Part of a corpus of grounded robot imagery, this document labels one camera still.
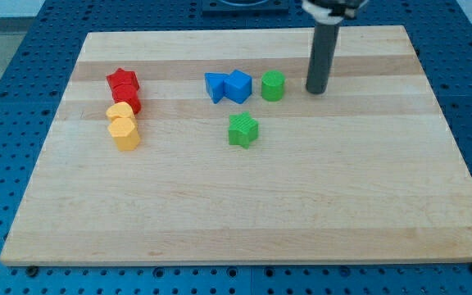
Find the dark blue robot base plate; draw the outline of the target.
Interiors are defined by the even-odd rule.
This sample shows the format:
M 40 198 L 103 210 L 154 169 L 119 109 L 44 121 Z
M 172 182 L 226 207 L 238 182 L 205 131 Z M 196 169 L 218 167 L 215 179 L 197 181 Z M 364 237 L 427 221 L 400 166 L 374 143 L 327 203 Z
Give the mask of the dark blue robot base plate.
M 202 0 L 202 15 L 287 12 L 289 0 Z

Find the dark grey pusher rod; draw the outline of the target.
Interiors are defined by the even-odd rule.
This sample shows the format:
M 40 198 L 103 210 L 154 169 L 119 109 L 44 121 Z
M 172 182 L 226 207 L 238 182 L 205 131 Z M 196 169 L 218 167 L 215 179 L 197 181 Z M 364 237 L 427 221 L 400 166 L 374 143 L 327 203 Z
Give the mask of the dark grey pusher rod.
M 322 94 L 327 89 L 338 32 L 339 24 L 315 24 L 306 77 L 306 90 L 309 93 Z

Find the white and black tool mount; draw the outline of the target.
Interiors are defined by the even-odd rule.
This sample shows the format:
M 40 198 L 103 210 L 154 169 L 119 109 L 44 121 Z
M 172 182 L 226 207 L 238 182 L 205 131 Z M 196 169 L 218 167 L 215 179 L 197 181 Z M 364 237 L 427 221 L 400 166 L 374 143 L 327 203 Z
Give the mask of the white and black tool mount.
M 369 0 L 302 0 L 302 9 L 318 24 L 338 24 L 354 20 Z

